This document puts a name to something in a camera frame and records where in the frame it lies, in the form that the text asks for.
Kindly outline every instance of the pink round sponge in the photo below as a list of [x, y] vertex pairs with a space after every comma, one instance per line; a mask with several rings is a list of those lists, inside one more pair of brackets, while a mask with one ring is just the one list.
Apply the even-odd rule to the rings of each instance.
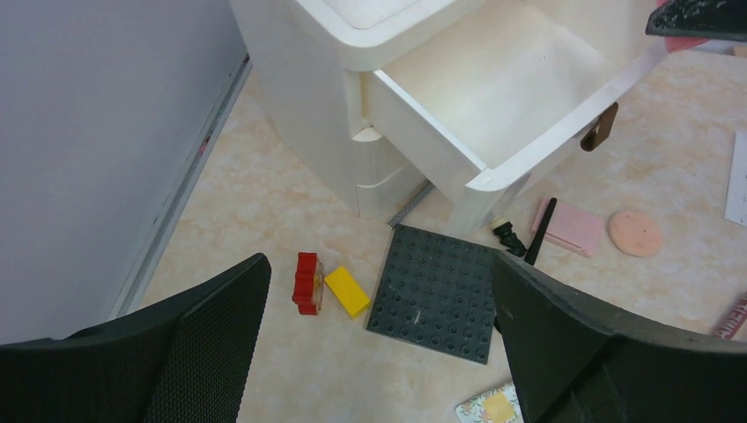
[[637, 211], [618, 211], [610, 218], [607, 230], [615, 246], [629, 256], [653, 257], [664, 243], [662, 230], [656, 222]]

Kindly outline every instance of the gray wall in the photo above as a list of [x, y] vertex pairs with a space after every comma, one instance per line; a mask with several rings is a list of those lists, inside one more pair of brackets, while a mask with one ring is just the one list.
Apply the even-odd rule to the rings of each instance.
[[0, 2], [0, 344], [106, 319], [242, 51], [226, 0]]

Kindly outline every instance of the black object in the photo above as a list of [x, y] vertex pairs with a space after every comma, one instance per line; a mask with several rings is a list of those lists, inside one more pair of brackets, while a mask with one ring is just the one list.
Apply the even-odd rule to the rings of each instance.
[[646, 33], [747, 41], [747, 1], [671, 0], [651, 13]]
[[269, 285], [257, 254], [69, 338], [0, 345], [0, 421], [236, 420]]
[[506, 222], [492, 230], [493, 234], [500, 240], [500, 244], [508, 247], [508, 252], [517, 257], [522, 257], [527, 253], [527, 248], [521, 242], [519, 237], [514, 233], [514, 225]]
[[547, 207], [544, 209], [542, 220], [539, 221], [539, 227], [535, 237], [532, 239], [531, 245], [527, 250], [527, 255], [524, 257], [524, 261], [535, 265], [536, 258], [539, 256], [539, 249], [542, 247], [544, 241], [544, 235], [547, 234], [547, 227], [550, 225], [550, 219], [552, 219], [552, 213], [555, 212], [555, 205], [558, 203], [558, 199], [553, 197], [547, 202]]
[[486, 364], [498, 250], [405, 225], [393, 234], [366, 328]]
[[744, 421], [747, 345], [629, 313], [508, 254], [493, 291], [525, 422]]

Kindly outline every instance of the pink square pad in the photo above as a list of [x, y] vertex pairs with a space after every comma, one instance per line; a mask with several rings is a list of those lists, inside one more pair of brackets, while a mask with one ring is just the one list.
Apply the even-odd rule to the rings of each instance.
[[[543, 198], [532, 223], [532, 233], [539, 226], [549, 198]], [[580, 256], [591, 258], [599, 246], [604, 231], [604, 221], [599, 216], [583, 211], [561, 201], [555, 205], [545, 239]]]

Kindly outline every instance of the patterned card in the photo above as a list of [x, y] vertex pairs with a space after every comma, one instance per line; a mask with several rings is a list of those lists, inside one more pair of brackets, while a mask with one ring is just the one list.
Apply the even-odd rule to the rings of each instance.
[[521, 420], [516, 388], [509, 382], [493, 388], [456, 407], [462, 423], [518, 423]]

